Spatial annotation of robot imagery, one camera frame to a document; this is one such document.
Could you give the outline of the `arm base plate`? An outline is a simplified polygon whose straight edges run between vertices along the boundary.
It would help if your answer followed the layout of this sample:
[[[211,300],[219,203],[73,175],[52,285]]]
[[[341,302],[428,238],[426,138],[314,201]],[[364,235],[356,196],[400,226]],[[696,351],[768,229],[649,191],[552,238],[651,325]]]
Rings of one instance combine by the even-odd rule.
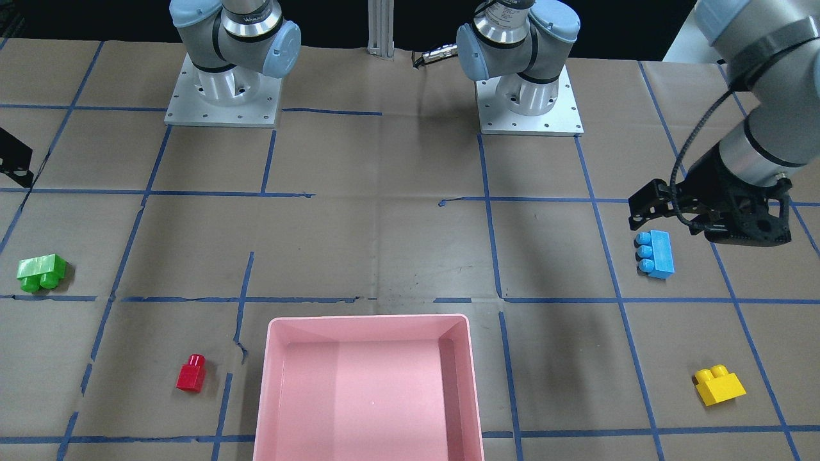
[[[580,136],[580,116],[568,69],[548,84],[508,75],[475,82],[480,131],[494,135]]]
[[[191,127],[275,128],[283,79],[234,67],[219,73],[200,70],[186,55],[164,122]]]

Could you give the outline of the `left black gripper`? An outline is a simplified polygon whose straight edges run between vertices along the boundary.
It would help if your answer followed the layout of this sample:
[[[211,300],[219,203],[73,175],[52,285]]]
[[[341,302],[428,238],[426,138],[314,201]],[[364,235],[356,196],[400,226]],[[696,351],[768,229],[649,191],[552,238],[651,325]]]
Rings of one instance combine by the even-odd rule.
[[[715,144],[679,184],[679,210],[694,213],[691,234],[714,244],[775,247],[791,242],[791,179],[753,186],[729,171]],[[652,180],[628,198],[631,231],[657,218],[674,218],[673,188]]]

